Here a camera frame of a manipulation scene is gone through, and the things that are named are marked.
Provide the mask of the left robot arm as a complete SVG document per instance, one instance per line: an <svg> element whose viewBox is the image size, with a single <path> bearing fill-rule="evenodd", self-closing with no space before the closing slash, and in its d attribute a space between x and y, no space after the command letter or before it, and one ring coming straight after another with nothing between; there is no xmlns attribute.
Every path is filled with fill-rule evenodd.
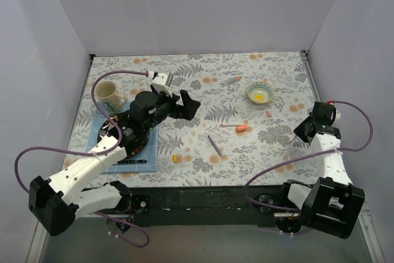
<svg viewBox="0 0 394 263"><path fill-rule="evenodd" d="M31 181L30 211L52 236L63 233L77 218L102 209L127 212L132 193L120 181L93 190L85 187L113 164L141 152L150 131L167 117L190 121L200 105L185 90L171 96L151 91L137 94L129 109L117 115L116 124L91 149L92 156L76 160L47 179L38 176Z"/></svg>

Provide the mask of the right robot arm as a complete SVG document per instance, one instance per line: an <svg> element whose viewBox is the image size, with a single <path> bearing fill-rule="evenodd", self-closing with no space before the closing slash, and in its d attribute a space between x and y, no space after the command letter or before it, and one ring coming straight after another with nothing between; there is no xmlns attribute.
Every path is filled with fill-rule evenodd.
<svg viewBox="0 0 394 263"><path fill-rule="evenodd" d="M302 225L346 239L353 231L365 194L346 172L339 150L342 136L333 126L339 118L333 104L315 102L307 119L294 129L294 134L310 145L318 179L313 186L289 180L278 203L286 212L298 208Z"/></svg>

